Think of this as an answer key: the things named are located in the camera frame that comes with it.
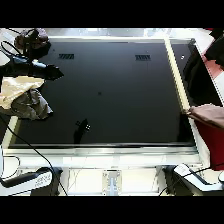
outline beige cloth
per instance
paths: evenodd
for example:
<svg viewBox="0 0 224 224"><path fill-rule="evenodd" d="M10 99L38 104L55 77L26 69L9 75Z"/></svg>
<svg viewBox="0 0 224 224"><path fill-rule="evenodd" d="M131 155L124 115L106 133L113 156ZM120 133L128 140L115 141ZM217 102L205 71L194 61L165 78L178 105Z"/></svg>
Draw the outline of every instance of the beige cloth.
<svg viewBox="0 0 224 224"><path fill-rule="evenodd" d="M10 109L14 99L21 96L29 89L39 88L43 83L43 79L28 76L18 76L16 78L3 77L0 106L4 109Z"/></svg>
<svg viewBox="0 0 224 224"><path fill-rule="evenodd" d="M224 108L213 104L204 104L185 110L187 116L211 127L224 129Z"/></svg>

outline metal frame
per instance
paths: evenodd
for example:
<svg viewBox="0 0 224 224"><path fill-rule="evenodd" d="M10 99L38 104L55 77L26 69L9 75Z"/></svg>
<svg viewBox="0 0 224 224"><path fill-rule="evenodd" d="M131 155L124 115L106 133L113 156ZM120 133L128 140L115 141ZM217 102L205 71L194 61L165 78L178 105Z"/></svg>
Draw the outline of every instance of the metal frame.
<svg viewBox="0 0 224 224"><path fill-rule="evenodd" d="M102 36L85 36L85 37L76 37L76 36L52 36L49 37L51 42L138 42L138 43L164 43L167 46L168 43L172 44L179 43L189 43L191 39L168 39L166 36L161 37L102 37ZM15 130L17 122L17 117L12 117L9 126L12 130ZM32 149L8 149L10 141L12 139L11 133L7 130L2 142L4 149L4 154L7 155L18 155L18 156L38 156ZM196 145L200 147L201 144L198 144L200 138L195 138ZM198 160L198 152L196 147L136 147L136 148L111 148L110 147L94 147L94 148L71 148L71 149L38 149L42 154L49 156L121 156L121 155L175 155L181 158L182 155L192 155L195 156L195 160Z"/></svg>

